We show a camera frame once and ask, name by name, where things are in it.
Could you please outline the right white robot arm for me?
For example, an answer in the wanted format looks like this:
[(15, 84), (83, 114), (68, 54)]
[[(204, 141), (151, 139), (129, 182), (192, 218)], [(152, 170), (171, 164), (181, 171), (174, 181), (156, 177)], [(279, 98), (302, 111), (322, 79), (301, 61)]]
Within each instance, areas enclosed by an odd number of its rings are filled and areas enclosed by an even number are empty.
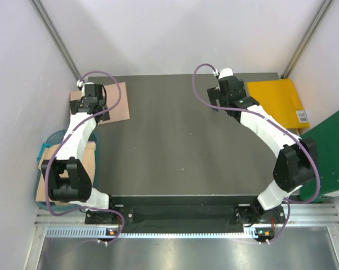
[(276, 157), (273, 180), (253, 203), (252, 216), (266, 222), (284, 199), (313, 179), (319, 179), (316, 167), (317, 146), (313, 139), (301, 139), (285, 130), (266, 113), (260, 103), (247, 96), (244, 82), (231, 69), (215, 72), (217, 87), (207, 90), (214, 110), (226, 113), (251, 130), (271, 149)]

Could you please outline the beige t-shirt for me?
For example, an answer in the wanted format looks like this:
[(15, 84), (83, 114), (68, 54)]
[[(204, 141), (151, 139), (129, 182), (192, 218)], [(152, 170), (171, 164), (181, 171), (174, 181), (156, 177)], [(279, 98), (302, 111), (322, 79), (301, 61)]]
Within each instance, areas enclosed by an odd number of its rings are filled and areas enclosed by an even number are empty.
[[(45, 149), (43, 156), (39, 162), (38, 169), (39, 169), (39, 183), (37, 187), (37, 193), (35, 196), (35, 201), (39, 203), (45, 202), (45, 194), (44, 194), (44, 176), (41, 172), (41, 165), (44, 160), (49, 160), (50, 157), (53, 155), (54, 151), (58, 148), (59, 144), (53, 145), (50, 148)], [(85, 168), (87, 174), (91, 179), (91, 183), (94, 186), (94, 179), (95, 179), (95, 171), (96, 171), (96, 158), (95, 158), (95, 151), (96, 151), (96, 143), (90, 141), (87, 143), (87, 146), (84, 151), (84, 156), (82, 160), (82, 165)]]

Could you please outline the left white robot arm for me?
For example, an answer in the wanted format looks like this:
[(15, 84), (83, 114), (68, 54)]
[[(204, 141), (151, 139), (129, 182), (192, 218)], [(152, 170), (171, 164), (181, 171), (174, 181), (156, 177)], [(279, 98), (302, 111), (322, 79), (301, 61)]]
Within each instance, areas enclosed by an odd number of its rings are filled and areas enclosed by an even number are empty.
[(44, 160), (41, 172), (47, 181), (51, 201), (92, 208), (105, 223), (116, 219), (117, 210), (110, 205), (110, 196), (92, 186), (90, 175), (82, 164), (87, 142), (99, 122), (109, 113), (96, 116), (107, 108), (106, 90), (101, 84), (83, 83), (81, 97), (70, 101), (70, 124), (54, 157)]

